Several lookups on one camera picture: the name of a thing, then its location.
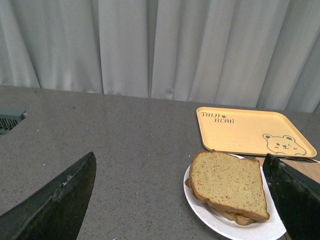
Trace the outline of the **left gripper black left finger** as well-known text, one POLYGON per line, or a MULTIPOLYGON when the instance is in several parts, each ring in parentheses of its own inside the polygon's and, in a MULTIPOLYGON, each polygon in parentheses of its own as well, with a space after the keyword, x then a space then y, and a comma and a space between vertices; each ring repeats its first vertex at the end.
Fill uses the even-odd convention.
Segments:
POLYGON ((0 217, 2 240, 75 240, 96 178, 96 157, 87 153, 0 217))

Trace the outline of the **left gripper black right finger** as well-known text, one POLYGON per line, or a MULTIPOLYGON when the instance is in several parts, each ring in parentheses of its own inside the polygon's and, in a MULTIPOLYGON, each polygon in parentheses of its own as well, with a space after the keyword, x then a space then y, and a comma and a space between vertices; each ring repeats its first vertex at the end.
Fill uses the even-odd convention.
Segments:
POLYGON ((320 238, 320 184, 267 154, 263 173, 274 205, 292 240, 320 238))

